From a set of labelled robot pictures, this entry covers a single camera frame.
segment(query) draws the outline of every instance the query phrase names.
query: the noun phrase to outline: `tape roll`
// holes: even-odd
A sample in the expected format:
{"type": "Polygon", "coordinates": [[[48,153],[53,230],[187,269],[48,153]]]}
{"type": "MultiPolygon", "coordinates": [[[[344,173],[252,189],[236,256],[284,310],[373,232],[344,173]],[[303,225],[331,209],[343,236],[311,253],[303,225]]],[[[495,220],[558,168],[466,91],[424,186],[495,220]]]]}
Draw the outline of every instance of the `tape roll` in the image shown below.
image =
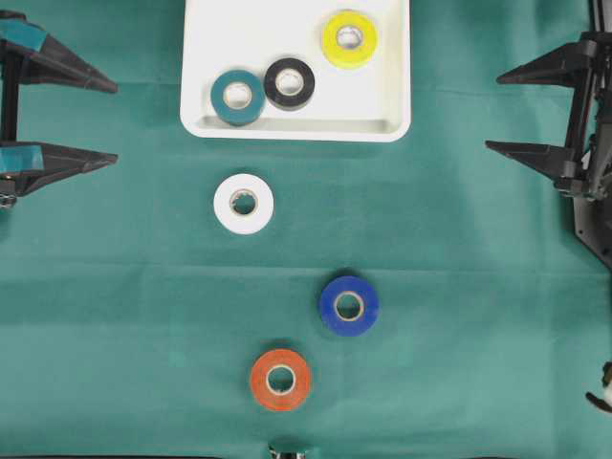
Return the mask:
{"type": "Polygon", "coordinates": [[[318,302],[318,311],[323,323],[336,335],[357,337],[374,325],[379,314],[376,292],[365,280],[351,275],[339,277],[323,289],[318,302]],[[350,295],[359,303],[359,312],[354,317],[343,317],[339,301],[350,295]]]}
{"type": "Polygon", "coordinates": [[[251,369],[250,385],[253,397],[270,411],[293,411],[308,398],[312,387],[312,372],[308,363],[294,351],[275,349],[255,362],[251,369]],[[286,391],[274,390],[271,373],[278,368],[291,372],[293,382],[286,391]]]}
{"type": "Polygon", "coordinates": [[[210,100],[221,120],[232,126],[244,126],[261,116],[266,96],[257,76],[245,70],[232,70],[214,82],[210,100]]]}
{"type": "Polygon", "coordinates": [[[341,69],[364,65],[378,45],[376,27],[367,16],[341,11],[323,29],[321,47],[327,60],[341,69]]]}
{"type": "Polygon", "coordinates": [[[270,187],[259,177],[238,174],[227,178],[214,194],[214,213],[219,222],[236,234],[254,234],[268,225],[274,214],[274,197],[270,187]],[[240,213],[236,202],[251,197],[251,211],[240,213]]]}
{"type": "Polygon", "coordinates": [[[298,110],[310,101],[315,92],[315,74],[299,59],[280,59],[266,72],[264,90],[276,108],[298,110]]]}

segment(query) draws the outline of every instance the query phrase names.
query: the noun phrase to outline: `yellow tape roll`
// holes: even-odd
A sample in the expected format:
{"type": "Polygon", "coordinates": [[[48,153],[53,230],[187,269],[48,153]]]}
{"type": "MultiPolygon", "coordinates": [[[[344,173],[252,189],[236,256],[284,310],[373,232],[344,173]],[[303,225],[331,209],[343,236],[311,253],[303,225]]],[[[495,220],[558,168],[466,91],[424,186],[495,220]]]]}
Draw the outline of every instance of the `yellow tape roll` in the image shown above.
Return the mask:
{"type": "Polygon", "coordinates": [[[372,21],[356,11],[342,11],[330,19],[323,29],[321,47],[327,60],[341,69],[357,69],[376,51],[378,34],[372,21]],[[353,40],[340,44],[341,36],[352,35],[353,40]]]}

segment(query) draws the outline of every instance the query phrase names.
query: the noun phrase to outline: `white tray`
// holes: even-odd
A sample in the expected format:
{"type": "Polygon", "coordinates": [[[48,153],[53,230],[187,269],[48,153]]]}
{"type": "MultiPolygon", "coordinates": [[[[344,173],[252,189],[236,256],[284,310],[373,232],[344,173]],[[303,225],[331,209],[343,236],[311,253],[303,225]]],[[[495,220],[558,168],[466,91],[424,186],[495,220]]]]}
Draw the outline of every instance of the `white tray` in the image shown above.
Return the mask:
{"type": "Polygon", "coordinates": [[[181,121],[198,137],[393,142],[410,125],[409,0],[186,0],[181,121]],[[327,20],[340,10],[365,13],[376,24],[378,48],[364,67],[341,70],[320,49],[327,20]],[[317,88],[310,103],[284,112],[266,103],[259,120],[225,124],[210,87],[227,70],[259,77],[280,57],[311,66],[317,88]]]}

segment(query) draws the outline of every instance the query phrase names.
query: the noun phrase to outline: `green tablecloth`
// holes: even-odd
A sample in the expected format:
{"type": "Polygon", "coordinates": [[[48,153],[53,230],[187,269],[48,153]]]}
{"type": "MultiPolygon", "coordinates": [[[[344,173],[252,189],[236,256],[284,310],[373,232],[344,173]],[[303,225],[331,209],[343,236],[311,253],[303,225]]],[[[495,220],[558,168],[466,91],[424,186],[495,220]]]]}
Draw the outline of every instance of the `green tablecloth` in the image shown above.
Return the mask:
{"type": "Polygon", "coordinates": [[[413,122],[391,144],[187,134],[182,1],[2,7],[120,84],[24,88],[20,139],[120,162],[0,214],[0,453],[264,458],[277,441],[338,459],[610,457],[612,421],[583,399],[610,357],[608,272],[570,203],[484,148],[563,143],[570,92],[494,79],[577,39],[586,2],[413,0],[413,122]],[[276,199],[252,237],[211,205],[242,171],[276,199]],[[342,269],[381,299],[357,339],[317,314],[342,269]],[[314,371],[293,413],[248,388],[277,345],[314,371]]]}

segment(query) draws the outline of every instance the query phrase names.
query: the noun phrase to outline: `black metal clamp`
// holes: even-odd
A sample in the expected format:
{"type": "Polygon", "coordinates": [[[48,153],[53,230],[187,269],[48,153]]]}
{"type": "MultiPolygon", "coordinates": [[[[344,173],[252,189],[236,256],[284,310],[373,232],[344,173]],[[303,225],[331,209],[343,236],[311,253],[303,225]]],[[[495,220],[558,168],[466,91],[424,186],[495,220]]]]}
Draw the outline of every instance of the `black metal clamp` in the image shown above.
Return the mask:
{"type": "Polygon", "coordinates": [[[15,11],[0,11],[0,64],[0,208],[11,208],[17,198],[43,186],[117,162],[117,155],[17,141],[21,84],[52,83],[116,93],[116,83],[15,11]]]}
{"type": "Polygon", "coordinates": [[[612,271],[612,2],[591,0],[594,32],[583,33],[497,81],[574,89],[564,146],[487,142],[487,147],[536,170],[573,198],[576,236],[612,271]],[[595,134],[586,141],[592,101],[595,134]]]}

